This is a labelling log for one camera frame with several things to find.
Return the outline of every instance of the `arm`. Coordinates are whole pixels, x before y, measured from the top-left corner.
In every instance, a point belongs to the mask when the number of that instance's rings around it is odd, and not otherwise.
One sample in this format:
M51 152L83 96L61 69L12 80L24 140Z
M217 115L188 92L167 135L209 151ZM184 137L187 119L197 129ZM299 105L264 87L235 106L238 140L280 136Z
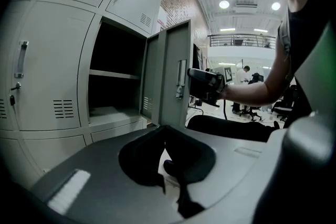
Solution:
M250 85L228 85L222 92L221 99L250 106L276 102L289 84L285 80L289 71L289 62L289 57L277 39L276 57L266 81Z

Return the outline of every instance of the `person in white shirt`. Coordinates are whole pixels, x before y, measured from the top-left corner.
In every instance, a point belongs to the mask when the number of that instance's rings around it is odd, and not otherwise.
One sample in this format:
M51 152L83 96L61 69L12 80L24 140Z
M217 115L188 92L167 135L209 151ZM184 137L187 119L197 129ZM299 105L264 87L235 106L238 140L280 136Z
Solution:
M236 73L236 82L235 85L240 85L243 84L244 82L248 82L246 73L250 71L250 67L249 66L245 66L243 69L239 69ZM240 114L240 105L238 103L233 103L233 108L232 108L232 112L234 114Z

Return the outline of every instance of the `floor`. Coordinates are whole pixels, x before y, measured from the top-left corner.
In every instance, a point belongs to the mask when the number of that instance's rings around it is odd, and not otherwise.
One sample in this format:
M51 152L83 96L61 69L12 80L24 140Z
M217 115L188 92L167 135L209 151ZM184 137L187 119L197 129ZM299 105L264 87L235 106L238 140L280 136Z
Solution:
M202 106L197 106L197 108L200 108L204 111L204 115L208 116L213 116L216 118L220 119L225 119L224 118L224 113L223 113L223 101L218 101L218 105L220 105L219 108L208 105L206 103L203 103ZM249 115L236 115L232 113L232 105L233 102L231 101L226 101L226 106L225 106L225 112L228 120L231 121L237 121L237 122L251 122L251 117ZM274 121L277 121L279 123L280 128L283 128L284 122L280 120L280 118L277 118L276 115L271 115L267 111L262 111L260 110L254 110L254 112L257 112L259 116L261 116L261 121L257 117L255 119L257 120L256 122L260 122L261 124L265 126L271 126L274 127ZM190 108L188 110L187 118L186 118L186 125L188 125L189 120L196 116L196 115L202 115L202 112L198 109Z

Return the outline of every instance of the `office chair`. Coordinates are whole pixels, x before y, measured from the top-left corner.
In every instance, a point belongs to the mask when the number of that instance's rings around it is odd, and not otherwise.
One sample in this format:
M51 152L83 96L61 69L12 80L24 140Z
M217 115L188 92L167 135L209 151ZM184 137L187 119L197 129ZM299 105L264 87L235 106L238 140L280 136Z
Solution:
M261 76L259 73L254 73L253 77L252 77L252 80L250 80L248 84L253 84L253 83L263 82L263 81L264 81L264 76ZM259 116L257 114L257 112L253 112L253 110L259 110L259 109L260 109L260 107L254 107L254 106L250 106L249 109L247 109L247 106L245 105L244 109L242 110L242 112L240 114L240 116L243 115L243 114L248 114L248 115L251 116L252 121L256 121L254 119L254 117L258 117L259 121L262 121L263 119L261 118L261 116Z
M298 99L298 90L296 85L290 86L284 93L283 99L274 104L272 112L277 112L277 118L281 117L281 121L285 121L293 109L294 102Z

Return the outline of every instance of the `cable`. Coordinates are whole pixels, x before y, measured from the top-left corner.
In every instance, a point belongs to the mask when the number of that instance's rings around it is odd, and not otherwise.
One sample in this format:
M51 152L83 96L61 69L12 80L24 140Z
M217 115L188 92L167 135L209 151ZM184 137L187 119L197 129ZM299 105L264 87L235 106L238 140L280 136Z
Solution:
M226 116L226 113L225 113L225 105L226 105L226 102L225 102L225 99L224 99L224 117L225 117L225 119L227 120L227 116Z

